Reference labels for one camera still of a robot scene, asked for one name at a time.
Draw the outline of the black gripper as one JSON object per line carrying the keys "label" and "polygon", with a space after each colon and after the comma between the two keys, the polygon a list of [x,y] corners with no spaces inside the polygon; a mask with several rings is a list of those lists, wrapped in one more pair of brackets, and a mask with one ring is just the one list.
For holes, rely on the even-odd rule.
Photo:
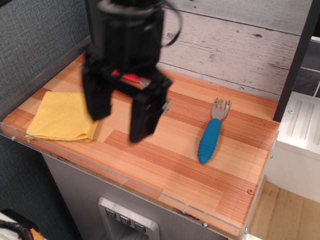
{"label": "black gripper", "polygon": [[[129,140],[138,143],[155,132],[172,81],[156,68],[162,48],[164,11],[105,11],[102,51],[87,49],[82,84],[87,111],[94,121],[111,114],[114,90],[133,97]],[[151,80],[138,89],[111,76],[135,74]]]}

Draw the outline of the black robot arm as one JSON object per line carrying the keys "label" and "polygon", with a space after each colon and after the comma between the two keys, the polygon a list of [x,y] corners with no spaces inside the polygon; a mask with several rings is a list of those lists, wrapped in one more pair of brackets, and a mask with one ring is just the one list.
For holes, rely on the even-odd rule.
{"label": "black robot arm", "polygon": [[91,38],[82,67],[82,84],[90,116],[111,114],[111,95],[132,97],[129,139],[152,135],[168,106],[172,82],[156,65],[163,48],[166,0],[88,0]]}

